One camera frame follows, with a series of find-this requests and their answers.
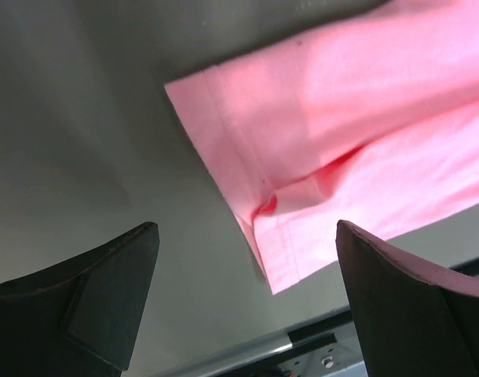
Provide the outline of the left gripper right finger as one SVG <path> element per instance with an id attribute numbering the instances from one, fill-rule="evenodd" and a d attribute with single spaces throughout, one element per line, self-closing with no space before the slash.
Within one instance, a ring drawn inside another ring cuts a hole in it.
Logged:
<path id="1" fill-rule="evenodd" d="M 479 279 L 349 221 L 336 247 L 370 376 L 479 376 Z"/>

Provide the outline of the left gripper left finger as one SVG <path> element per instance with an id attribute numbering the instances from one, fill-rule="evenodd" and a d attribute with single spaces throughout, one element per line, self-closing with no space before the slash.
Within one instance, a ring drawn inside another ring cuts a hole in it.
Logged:
<path id="1" fill-rule="evenodd" d="M 120 376 L 130 365 L 159 252 L 145 222 L 0 284 L 0 376 Z"/>

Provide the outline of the pink t-shirt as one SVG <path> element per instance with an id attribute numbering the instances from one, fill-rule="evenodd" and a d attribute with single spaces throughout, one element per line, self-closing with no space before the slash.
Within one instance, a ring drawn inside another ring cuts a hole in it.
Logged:
<path id="1" fill-rule="evenodd" d="M 390 1 L 166 85 L 273 293 L 479 204 L 479 1 Z"/>

